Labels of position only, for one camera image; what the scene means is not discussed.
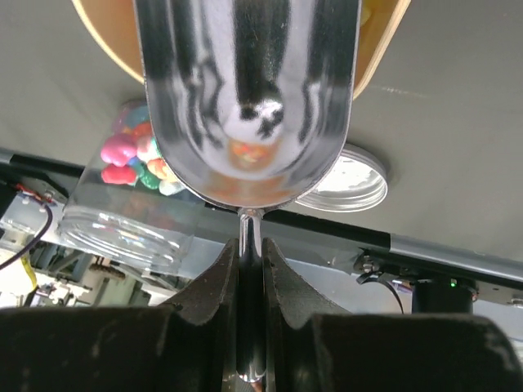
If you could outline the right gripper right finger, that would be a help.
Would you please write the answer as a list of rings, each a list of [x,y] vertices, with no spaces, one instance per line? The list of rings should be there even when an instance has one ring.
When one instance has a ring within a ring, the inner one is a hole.
[[[332,391],[332,361],[322,353],[315,317],[347,310],[311,286],[271,238],[262,240],[266,312],[266,389]]]

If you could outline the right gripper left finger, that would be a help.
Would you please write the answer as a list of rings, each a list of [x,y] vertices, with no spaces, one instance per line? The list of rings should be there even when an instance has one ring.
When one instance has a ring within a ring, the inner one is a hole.
[[[236,288],[239,241],[168,304],[161,356],[162,391],[232,391],[236,378]]]

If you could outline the metal candy scoop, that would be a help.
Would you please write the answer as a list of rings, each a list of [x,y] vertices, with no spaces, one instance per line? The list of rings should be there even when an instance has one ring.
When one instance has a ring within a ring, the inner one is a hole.
[[[266,370],[262,217],[310,193],[346,142],[359,1],[137,1],[154,138],[194,194],[239,216],[236,370]]]

